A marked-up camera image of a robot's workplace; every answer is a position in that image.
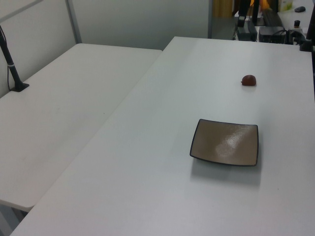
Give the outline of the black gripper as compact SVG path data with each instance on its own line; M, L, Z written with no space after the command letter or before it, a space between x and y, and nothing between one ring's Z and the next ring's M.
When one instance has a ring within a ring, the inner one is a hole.
M246 16L247 16L249 7L250 7L250 0L240 0L239 17L238 17L238 22L237 22L238 27L245 25L245 20L247 18Z

